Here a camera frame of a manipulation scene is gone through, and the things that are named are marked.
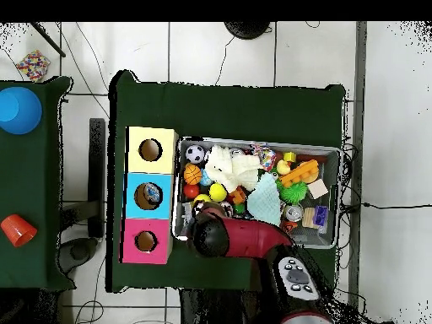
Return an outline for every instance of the orange cup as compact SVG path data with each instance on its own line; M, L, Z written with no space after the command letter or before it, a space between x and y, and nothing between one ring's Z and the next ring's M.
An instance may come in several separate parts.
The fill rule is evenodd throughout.
M37 229L14 213L0 224L4 234L15 247L20 247L35 237Z

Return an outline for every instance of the ball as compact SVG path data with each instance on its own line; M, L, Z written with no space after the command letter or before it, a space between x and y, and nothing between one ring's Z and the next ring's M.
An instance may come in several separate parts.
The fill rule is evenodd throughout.
M185 197L194 199L199 194L199 187L198 185L186 184L185 187L183 187L183 193L185 194Z
M208 195L206 195L206 194L199 194L199 195L198 195L197 197L195 197L195 199L193 200L193 204L195 205L195 203L196 203L197 201L204 201L204 202L206 202L206 203L209 203L209 202L212 201L212 199L211 199Z
M202 186L210 186L210 185L212 185L213 180L211 180L211 179L208 177L207 171L206 171L205 169L202 169L202 170L201 170L201 174L202 174L202 178L201 178L201 180L199 181L199 183L200 183Z
M203 174L201 174L201 171L196 165L190 164L185 168L183 176L187 184L196 185L203 177Z
M216 203L223 201L226 198L227 192L222 184L215 182L210 186L210 190L208 192L212 200Z
M201 163L205 154L205 150L199 145L191 145L186 149L186 158L193 164Z

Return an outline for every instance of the light blue cloth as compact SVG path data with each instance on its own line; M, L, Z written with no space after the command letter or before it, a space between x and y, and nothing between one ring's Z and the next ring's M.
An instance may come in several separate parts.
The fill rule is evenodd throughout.
M280 199L272 174L262 175L247 198L247 211L257 220L280 225Z

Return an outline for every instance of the red toy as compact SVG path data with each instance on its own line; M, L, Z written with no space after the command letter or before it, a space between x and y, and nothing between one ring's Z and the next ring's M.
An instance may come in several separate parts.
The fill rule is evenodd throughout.
M198 185L186 184L185 187L183 187L183 192L185 194L185 197L194 199L199 194L199 187Z

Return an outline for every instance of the dark green tablecloth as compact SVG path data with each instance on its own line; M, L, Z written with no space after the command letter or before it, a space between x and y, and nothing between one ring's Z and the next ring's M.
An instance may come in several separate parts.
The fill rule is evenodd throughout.
M57 268L59 235L60 149L59 101L70 78L43 84L0 82L0 90L31 89L42 104L39 126L17 136L0 129L0 220L17 213L37 229L24 246L14 248L0 230L0 287L71 289L73 282Z
M252 260L196 257L178 240L166 265L118 262L125 126L172 128L180 136L340 148L344 95L341 85L302 89L146 84L137 83L128 71L119 72L110 86L108 176L115 182L108 186L108 221L114 221L107 227L107 261L112 267L107 265L106 287L249 289L253 272ZM309 252L333 282L335 249Z

